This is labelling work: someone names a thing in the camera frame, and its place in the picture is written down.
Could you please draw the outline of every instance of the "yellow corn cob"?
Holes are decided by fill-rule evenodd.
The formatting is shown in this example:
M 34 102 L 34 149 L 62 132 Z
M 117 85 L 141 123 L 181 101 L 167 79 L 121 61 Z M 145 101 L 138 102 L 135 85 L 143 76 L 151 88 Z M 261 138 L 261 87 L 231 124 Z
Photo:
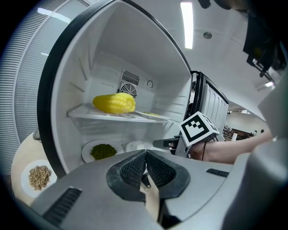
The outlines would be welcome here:
M 135 100 L 127 93 L 96 96 L 93 105 L 105 113 L 129 113 L 135 110 Z

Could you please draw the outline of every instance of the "refrigerator fan vent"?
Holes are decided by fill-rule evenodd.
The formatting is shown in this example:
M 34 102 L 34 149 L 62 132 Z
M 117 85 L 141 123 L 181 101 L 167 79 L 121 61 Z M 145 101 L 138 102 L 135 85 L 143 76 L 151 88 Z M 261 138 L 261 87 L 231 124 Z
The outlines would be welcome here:
M 134 85 L 137 85 L 139 84 L 139 76 L 127 71 L 127 70 L 124 70 L 123 71 L 123 75 L 122 75 L 122 80 L 124 81 L 127 81 L 129 83 L 132 83 Z
M 121 93 L 130 94 L 133 98 L 137 96 L 137 90 L 134 85 L 132 84 L 124 84 L 120 89 Z

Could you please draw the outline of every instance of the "refrigerator shelf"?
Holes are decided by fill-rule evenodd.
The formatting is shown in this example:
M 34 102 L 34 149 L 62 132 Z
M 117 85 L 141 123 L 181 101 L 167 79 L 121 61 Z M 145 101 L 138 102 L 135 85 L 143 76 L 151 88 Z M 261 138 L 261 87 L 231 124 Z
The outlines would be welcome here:
M 76 117 L 76 118 L 88 118 L 88 119 L 99 119 L 99 120 L 115 120 L 115 121 L 128 121 L 128 122 L 143 122 L 143 123 L 168 123 L 174 121 L 168 119 L 147 119 L 142 117 L 136 113 L 128 113 L 128 114 L 110 114 L 105 113 L 97 108 L 95 108 L 92 104 L 84 104 L 81 105 L 67 113 L 68 117 Z

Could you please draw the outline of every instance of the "plate of grains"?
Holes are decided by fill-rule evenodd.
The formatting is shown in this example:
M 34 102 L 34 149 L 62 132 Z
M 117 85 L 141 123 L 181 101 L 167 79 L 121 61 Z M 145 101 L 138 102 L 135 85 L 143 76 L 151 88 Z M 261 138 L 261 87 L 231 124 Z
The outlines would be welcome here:
M 56 181 L 57 176 L 47 160 L 31 162 L 24 168 L 21 175 L 24 192 L 34 198 Z

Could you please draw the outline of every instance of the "white plate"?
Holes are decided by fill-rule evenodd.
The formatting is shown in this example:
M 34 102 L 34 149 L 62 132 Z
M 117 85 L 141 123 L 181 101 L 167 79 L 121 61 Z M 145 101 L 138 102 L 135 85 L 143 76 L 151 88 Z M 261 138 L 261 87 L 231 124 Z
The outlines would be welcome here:
M 154 147 L 152 143 L 149 143 L 149 142 L 134 141 L 134 142 L 129 142 L 126 145 L 126 152 L 131 152 L 131 151 L 141 150 L 141 149 L 158 150 L 161 152 L 170 153 L 169 150 L 158 149 L 158 148 Z
M 36 166 L 42 166 L 45 165 L 47 166 L 50 170 L 51 170 L 51 176 L 49 178 L 49 182 L 47 183 L 47 186 L 45 188 L 42 188 L 42 190 L 34 190 L 34 188 L 30 185 L 29 182 L 29 175 L 30 175 L 30 170 L 35 168 Z M 57 176 L 54 173 L 51 165 L 49 164 L 49 161 L 47 160 L 36 160 L 31 162 L 30 164 L 28 164 L 21 175 L 21 186 L 24 190 L 24 192 L 31 196 L 31 197 L 37 197 L 40 195 L 41 192 L 43 192 L 45 189 L 47 189 L 49 186 L 51 186 L 52 184 L 54 184 L 57 181 Z
M 155 119 L 155 118 L 158 118 L 158 119 L 165 119 L 165 120 L 169 120 L 170 118 L 169 117 L 166 117 L 166 116 L 162 116 L 162 115 L 159 115 L 159 116 L 154 116 L 154 115 L 150 115 L 150 114 L 147 114 L 147 113 L 142 113 L 142 112 L 139 112 L 139 111 L 134 111 L 135 113 L 143 116 L 143 117 L 146 117 L 148 119 Z
M 97 140 L 97 141 L 89 142 L 86 145 L 84 145 L 84 147 L 82 149 L 82 159 L 86 163 L 95 161 L 95 159 L 91 155 L 91 150 L 92 150 L 92 148 L 94 146 L 100 145 L 100 144 L 109 144 L 109 145 L 111 145 L 114 149 L 116 149 L 116 151 L 117 151 L 116 154 L 124 153 L 124 150 L 123 150 L 123 148 L 121 146 L 121 143 L 117 142 L 117 141 Z

